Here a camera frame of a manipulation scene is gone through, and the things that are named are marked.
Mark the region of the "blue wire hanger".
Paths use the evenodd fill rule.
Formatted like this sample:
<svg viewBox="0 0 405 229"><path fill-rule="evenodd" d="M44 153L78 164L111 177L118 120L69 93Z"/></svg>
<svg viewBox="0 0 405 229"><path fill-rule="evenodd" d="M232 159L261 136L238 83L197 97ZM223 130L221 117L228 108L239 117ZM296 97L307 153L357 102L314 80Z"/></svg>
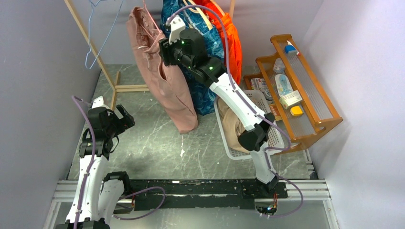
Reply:
<svg viewBox="0 0 405 229"><path fill-rule="evenodd" d="M101 59L110 37L119 23L124 0L90 0L90 13L87 19L87 45L85 67L90 70Z"/></svg>

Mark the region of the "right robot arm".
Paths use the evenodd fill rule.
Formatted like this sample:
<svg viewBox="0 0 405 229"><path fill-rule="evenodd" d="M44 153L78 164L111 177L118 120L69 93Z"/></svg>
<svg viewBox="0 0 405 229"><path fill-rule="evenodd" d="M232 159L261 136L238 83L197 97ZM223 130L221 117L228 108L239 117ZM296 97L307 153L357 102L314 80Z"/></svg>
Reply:
<svg viewBox="0 0 405 229"><path fill-rule="evenodd" d="M275 129L271 113L259 109L235 84L224 63L210 56L205 40L196 29L185 29L178 38L159 40L160 56L164 65L187 68L194 78L219 96L238 117L245 130L238 137L239 144L250 151L256 169L258 192L268 198L276 191L279 179L271 166L268 153L268 133Z"/></svg>

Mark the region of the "beige shorts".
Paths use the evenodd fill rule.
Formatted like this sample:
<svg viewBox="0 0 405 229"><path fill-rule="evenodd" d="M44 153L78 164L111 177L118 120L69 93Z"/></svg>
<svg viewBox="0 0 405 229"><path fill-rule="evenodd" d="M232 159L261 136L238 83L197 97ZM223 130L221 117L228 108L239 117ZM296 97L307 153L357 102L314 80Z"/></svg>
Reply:
<svg viewBox="0 0 405 229"><path fill-rule="evenodd" d="M233 150L249 154L250 151L243 148L238 141L238 137L245 131L242 122L221 98L218 98L217 107L227 145Z"/></svg>

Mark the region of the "pink shorts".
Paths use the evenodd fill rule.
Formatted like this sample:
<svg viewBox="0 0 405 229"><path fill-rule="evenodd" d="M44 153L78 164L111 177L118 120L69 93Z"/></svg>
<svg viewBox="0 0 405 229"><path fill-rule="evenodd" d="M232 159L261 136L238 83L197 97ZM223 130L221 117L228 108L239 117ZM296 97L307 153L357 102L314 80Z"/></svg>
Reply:
<svg viewBox="0 0 405 229"><path fill-rule="evenodd" d="M154 28L144 7L134 7L126 22L136 65L154 98L164 108L181 134L198 126L186 79L177 65L165 66L159 40L166 36Z"/></svg>

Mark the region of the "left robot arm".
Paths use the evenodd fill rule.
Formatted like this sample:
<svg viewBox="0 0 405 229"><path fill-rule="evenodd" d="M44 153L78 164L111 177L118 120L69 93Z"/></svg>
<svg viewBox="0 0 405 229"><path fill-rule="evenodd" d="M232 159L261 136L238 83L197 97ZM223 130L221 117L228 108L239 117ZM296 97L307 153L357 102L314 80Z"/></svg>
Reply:
<svg viewBox="0 0 405 229"><path fill-rule="evenodd" d="M122 118L105 105L93 106L85 120L91 125L82 135L79 150L79 180L65 222L57 229L108 229L119 198L132 192L127 172L106 174L113 139L135 125L132 115L120 104Z"/></svg>

